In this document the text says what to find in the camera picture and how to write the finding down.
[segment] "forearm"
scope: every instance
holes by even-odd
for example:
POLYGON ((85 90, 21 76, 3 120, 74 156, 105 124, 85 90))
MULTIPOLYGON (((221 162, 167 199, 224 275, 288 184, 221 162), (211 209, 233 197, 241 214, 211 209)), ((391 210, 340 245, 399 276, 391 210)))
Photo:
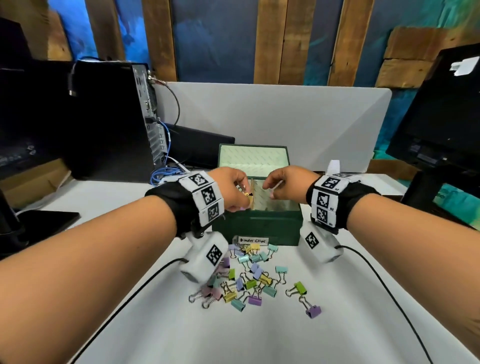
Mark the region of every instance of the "forearm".
POLYGON ((480 358, 480 234, 369 194, 348 230, 423 307, 480 358))
POLYGON ((66 362, 175 234, 171 210, 150 196, 0 262, 0 361, 66 362))

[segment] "pile of binder clips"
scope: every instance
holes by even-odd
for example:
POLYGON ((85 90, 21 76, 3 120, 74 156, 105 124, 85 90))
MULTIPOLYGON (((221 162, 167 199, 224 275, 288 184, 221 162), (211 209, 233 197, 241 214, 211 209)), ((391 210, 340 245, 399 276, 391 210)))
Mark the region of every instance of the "pile of binder clips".
MULTIPOLYGON (((225 303, 230 303, 242 312, 247 304, 261 306, 263 294, 275 298, 277 285, 287 283, 285 275, 288 273, 288 268, 275 266, 275 272, 278 274, 278 279, 276 279, 270 277, 269 273, 264 271, 260 264, 272 259, 274 253, 278 251, 278 246, 269 244, 267 246, 268 252, 261 252, 260 244, 231 244, 228 248, 230 256, 227 254, 222 259, 206 285, 188 297, 189 302, 193 303, 200 298, 204 298, 202 307, 207 309, 211 304, 223 298, 225 303), (234 259, 237 259, 244 268, 238 278, 235 268, 230 266, 230 262, 234 259)), ((305 306, 305 313, 310 318, 315 318, 322 312, 320 307, 307 301, 305 298, 307 290, 302 282, 295 283, 292 289, 285 291, 285 294, 287 297, 299 294, 299 301, 305 306)))

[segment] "table surface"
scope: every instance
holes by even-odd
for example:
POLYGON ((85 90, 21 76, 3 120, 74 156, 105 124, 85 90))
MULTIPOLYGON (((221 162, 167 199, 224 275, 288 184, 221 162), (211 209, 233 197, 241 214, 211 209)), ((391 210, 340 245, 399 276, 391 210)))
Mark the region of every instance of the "table surface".
MULTIPOLYGON (((382 194, 405 188, 385 175, 365 175, 364 183, 382 194)), ((140 198, 147 184, 74 181, 44 209, 77 211, 88 221, 140 198)), ((310 208, 302 206, 308 218, 310 208)), ((436 364, 478 363, 477 359, 423 309, 365 251, 348 231, 338 240, 371 262, 403 307, 436 364)), ((190 243, 176 238, 132 292, 170 260, 183 257, 190 243)), ((307 245, 279 247, 261 264, 275 275, 275 265, 288 266, 287 284, 275 298, 263 295, 262 306, 242 313, 230 304, 188 302, 198 290, 172 265, 137 295, 85 351, 78 363, 427 363, 413 332, 370 268, 346 251, 333 263, 320 264, 307 245), (286 288, 301 281, 308 301, 322 308, 315 319, 305 314, 298 296, 286 288)), ((237 276, 242 271, 232 260, 237 276)))

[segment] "person's right hand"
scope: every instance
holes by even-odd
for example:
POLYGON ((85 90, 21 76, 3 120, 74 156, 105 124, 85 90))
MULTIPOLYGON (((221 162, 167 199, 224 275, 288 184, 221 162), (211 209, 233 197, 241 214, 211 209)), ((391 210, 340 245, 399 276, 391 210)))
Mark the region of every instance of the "person's right hand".
POLYGON ((279 168, 271 172, 264 182, 263 189, 274 188, 283 181, 270 196, 276 200, 293 200, 299 204, 306 204, 307 190, 320 176, 311 170, 298 166, 279 168))

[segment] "wristband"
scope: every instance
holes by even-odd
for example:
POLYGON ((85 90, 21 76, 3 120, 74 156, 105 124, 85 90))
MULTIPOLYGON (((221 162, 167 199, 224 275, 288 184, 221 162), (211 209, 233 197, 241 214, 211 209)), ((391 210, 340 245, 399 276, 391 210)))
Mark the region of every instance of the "wristband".
POLYGON ((225 212, 224 200, 218 184, 205 171, 165 178, 163 184, 147 191, 163 199, 177 222, 177 235, 192 231, 195 237, 225 212))
POLYGON ((367 194, 378 192, 360 183, 360 177, 350 173, 324 175, 311 184, 306 200, 312 207, 312 222, 333 233, 347 229, 347 219, 355 204, 367 194))

